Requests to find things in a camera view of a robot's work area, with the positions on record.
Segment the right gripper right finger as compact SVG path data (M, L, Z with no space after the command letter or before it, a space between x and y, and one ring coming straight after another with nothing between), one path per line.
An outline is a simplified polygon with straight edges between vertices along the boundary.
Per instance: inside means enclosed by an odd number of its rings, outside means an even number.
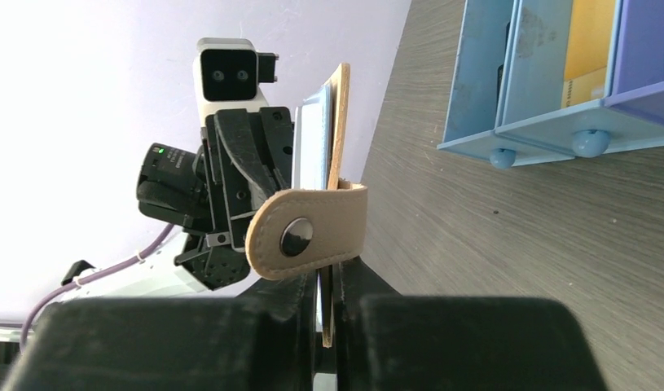
M541 297L404 296L362 260L334 267L341 390L604 390L570 310Z

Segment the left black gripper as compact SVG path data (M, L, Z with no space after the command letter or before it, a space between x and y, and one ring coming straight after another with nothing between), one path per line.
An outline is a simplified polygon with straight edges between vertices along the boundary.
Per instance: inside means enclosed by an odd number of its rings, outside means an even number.
M208 290L248 276L248 226L292 179L293 123L286 107L221 109L189 152L153 143L136 187L140 212L187 233L173 264Z

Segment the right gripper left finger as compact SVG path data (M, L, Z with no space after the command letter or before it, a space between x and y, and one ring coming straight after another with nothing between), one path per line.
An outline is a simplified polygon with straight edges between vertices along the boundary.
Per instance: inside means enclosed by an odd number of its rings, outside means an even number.
M91 298L38 324L5 390L309 390L315 276L237 297Z

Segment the beige leather card holder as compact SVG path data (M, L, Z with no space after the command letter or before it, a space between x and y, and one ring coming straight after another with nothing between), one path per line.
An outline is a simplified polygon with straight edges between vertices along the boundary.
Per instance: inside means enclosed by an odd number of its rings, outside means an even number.
M325 348L332 347L334 337L332 266L361 254L367 226L367 187L341 178L350 75L350 64L341 63L323 84L332 88L328 187L303 190L291 184L277 191L256 212L245 241L249 265L264 279L316 273Z

